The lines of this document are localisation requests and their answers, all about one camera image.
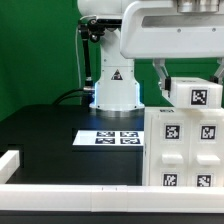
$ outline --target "black table surface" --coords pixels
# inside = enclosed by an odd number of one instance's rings
[[[0,155],[23,151],[7,184],[141,185],[142,147],[73,146],[77,130],[138,130],[144,118],[104,118],[81,106],[26,106],[0,122]],[[223,214],[0,211],[0,223],[223,224]]]

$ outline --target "cable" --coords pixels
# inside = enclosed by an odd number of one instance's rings
[[[86,80],[88,79],[92,80],[90,56],[89,56],[89,43],[88,43],[88,40],[83,40],[82,43],[83,43],[84,58],[85,58]]]
[[[59,101],[57,101],[57,104],[54,104],[54,105],[59,105],[62,101],[64,101],[64,100],[67,100],[67,99],[71,99],[71,98],[79,98],[79,97],[82,97],[82,95],[80,95],[80,96],[66,96],[66,97],[64,97],[64,98],[62,98],[62,99],[60,99]]]
[[[57,105],[58,102],[59,102],[61,99],[63,99],[64,97],[66,97],[66,96],[68,96],[68,95],[70,95],[70,94],[72,94],[72,93],[75,93],[75,92],[82,92],[82,91],[83,91],[82,88],[79,88],[79,89],[72,89],[72,90],[70,90],[70,91],[68,91],[68,92],[66,92],[66,93],[64,93],[64,94],[62,94],[61,96],[59,96],[59,97],[53,102],[53,105]]]
[[[78,79],[79,79],[79,88],[81,88],[82,85],[82,76],[81,76],[81,70],[80,70],[80,58],[79,58],[79,48],[78,48],[78,27],[76,28],[76,35],[75,35],[75,50],[76,50],[76,60],[77,60],[77,68],[78,68]]]

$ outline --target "white box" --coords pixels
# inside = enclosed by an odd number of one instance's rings
[[[192,114],[188,186],[223,186],[223,119],[223,109],[197,110]]]
[[[223,109],[145,109],[143,185],[220,187]]]
[[[143,185],[186,186],[190,128],[185,111],[145,109]]]
[[[222,85],[199,78],[172,78],[171,90],[163,97],[176,108],[220,109]]]

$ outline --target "black square pattern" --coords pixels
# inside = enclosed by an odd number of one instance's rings
[[[165,187],[176,187],[178,181],[178,175],[173,173],[163,174],[163,186]]]
[[[180,125],[166,125],[165,139],[180,139]]]
[[[201,126],[201,140],[215,140],[216,126]]]
[[[121,138],[122,145],[140,145],[139,138]]]
[[[207,105],[208,90],[192,90],[191,94],[191,105],[205,106]]]
[[[136,131],[121,131],[120,132],[120,137],[122,138],[134,138],[138,137],[138,132]]]
[[[115,137],[114,131],[98,131],[97,137]]]
[[[115,144],[115,138],[97,138],[95,144],[113,145]]]
[[[212,175],[197,176],[197,187],[211,187],[211,186],[212,186]]]

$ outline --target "warning label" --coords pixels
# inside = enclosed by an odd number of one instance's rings
[[[113,77],[111,80],[123,80],[119,70],[117,69],[117,71],[114,73]]]

